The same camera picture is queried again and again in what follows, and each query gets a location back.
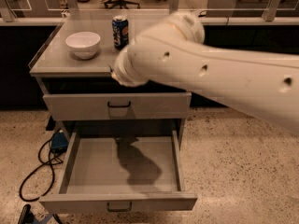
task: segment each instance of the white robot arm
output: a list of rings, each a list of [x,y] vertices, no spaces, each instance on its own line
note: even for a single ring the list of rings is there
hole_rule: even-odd
[[[299,56],[203,45],[204,27],[176,12],[121,51],[112,76],[125,86],[152,80],[192,91],[299,134]]]

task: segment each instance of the speckled floor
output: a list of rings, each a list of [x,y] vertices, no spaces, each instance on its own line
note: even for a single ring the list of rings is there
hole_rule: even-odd
[[[0,223],[17,223],[26,204],[18,190],[39,162],[47,111],[0,111]],[[190,212],[60,215],[63,223],[299,223],[299,137],[230,108],[193,108],[180,151],[186,190],[198,194]],[[42,193],[43,169],[24,189]],[[42,220],[39,202],[32,212]]]

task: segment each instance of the black can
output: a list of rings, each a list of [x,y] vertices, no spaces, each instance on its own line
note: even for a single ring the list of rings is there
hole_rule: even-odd
[[[112,20],[114,47],[123,49],[129,44],[129,21],[124,16],[116,16]]]

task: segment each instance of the bowl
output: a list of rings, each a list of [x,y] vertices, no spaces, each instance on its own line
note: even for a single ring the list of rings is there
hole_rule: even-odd
[[[81,59],[90,59],[100,47],[101,36],[92,32],[80,32],[70,35],[65,43],[68,50]]]

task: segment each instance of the drawer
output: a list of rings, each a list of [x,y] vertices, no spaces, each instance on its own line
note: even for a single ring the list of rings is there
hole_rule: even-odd
[[[184,188],[173,121],[127,120],[124,135],[113,134],[113,121],[92,124],[93,135],[88,122],[78,123],[57,193],[39,200],[44,207],[55,214],[192,210],[197,195]]]
[[[44,95],[54,120],[64,121],[186,118],[190,100],[189,92]]]

